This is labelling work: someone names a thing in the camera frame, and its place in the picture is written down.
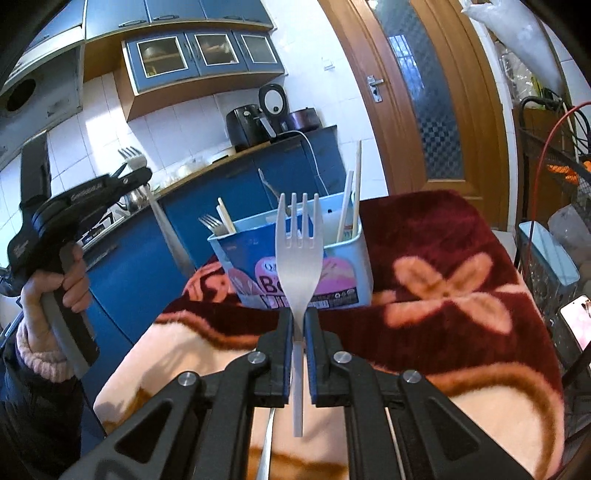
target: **metal spoon handle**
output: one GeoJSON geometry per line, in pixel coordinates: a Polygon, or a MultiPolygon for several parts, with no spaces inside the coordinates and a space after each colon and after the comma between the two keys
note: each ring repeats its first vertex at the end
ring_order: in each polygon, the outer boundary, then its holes
{"type": "Polygon", "coordinates": [[[265,432],[265,441],[262,444],[261,460],[259,468],[256,471],[256,480],[269,480],[269,467],[271,465],[271,442],[273,440],[273,419],[275,418],[275,409],[269,412],[267,422],[267,431],[265,432]]]}

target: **chopstick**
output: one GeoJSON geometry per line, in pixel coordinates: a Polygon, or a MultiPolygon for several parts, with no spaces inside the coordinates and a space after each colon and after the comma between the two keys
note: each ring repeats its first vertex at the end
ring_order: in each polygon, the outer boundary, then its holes
{"type": "Polygon", "coordinates": [[[226,206],[223,204],[223,200],[221,197],[217,199],[218,206],[216,207],[217,213],[222,219],[223,224],[228,229],[229,233],[236,233],[236,227],[234,226],[234,222],[232,222],[232,218],[228,213],[226,206]]]}
{"type": "Polygon", "coordinates": [[[357,162],[355,164],[355,202],[353,204],[353,238],[359,233],[359,196],[361,195],[361,140],[357,145],[357,162]]]}
{"type": "Polygon", "coordinates": [[[343,234],[345,233],[345,220],[347,218],[347,208],[351,200],[351,187],[353,185],[353,170],[347,172],[345,180],[345,193],[343,194],[343,205],[340,208],[339,229],[336,234],[336,242],[339,244],[343,241],[343,234]]]}

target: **gripper handle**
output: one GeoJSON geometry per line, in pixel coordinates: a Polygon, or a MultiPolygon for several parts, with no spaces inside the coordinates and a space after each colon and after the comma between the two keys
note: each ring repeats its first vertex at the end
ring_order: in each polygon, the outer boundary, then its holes
{"type": "MultiPolygon", "coordinates": [[[[74,242],[69,242],[62,247],[60,258],[52,260],[47,269],[57,273],[68,272],[74,263],[73,246],[74,242]]],[[[82,378],[99,357],[99,346],[86,312],[74,313],[64,307],[65,293],[62,286],[51,293],[44,293],[41,306],[57,344],[74,369],[74,375],[82,378]]]]}

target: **white tile wall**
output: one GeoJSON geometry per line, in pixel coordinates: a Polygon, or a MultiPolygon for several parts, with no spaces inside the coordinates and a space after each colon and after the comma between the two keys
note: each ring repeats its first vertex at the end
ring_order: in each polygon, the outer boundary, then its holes
{"type": "Polygon", "coordinates": [[[388,195],[361,92],[320,4],[317,0],[262,1],[277,25],[271,38],[288,73],[277,83],[283,82],[290,109],[315,107],[324,126],[337,125],[346,168],[355,168],[357,142],[363,141],[361,198],[388,195]]]}
{"type": "MultiPolygon", "coordinates": [[[[95,176],[113,173],[123,163],[117,152],[122,147],[133,146],[144,152],[153,172],[152,182],[157,183],[184,162],[207,160],[230,146],[225,119],[213,96],[168,107],[130,123],[125,121],[112,74],[86,82],[82,97],[83,111],[48,135],[53,195],[95,176]]],[[[22,224],[18,210],[20,172],[20,155],[0,172],[1,266],[7,265],[6,247],[22,224]]]]}

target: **utensil holder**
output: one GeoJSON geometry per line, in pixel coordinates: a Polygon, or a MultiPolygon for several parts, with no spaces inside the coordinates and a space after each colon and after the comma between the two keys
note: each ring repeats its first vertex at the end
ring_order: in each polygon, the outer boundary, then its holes
{"type": "MultiPolygon", "coordinates": [[[[336,193],[320,199],[320,208],[325,223],[327,220],[338,223],[338,215],[343,202],[343,193],[336,193]]],[[[308,201],[309,209],[313,200],[308,201]]],[[[289,306],[281,290],[275,263],[275,223],[277,210],[260,213],[234,222],[236,234],[208,238],[213,251],[246,307],[269,310],[289,306]]],[[[345,222],[344,240],[336,241],[334,228],[326,228],[324,246],[324,265],[320,282],[310,306],[318,309],[344,309],[369,305],[374,289],[374,278],[369,265],[369,254],[361,220],[355,238],[353,231],[353,207],[349,205],[345,222]]],[[[298,227],[301,228],[301,213],[298,214],[298,227]]]]}

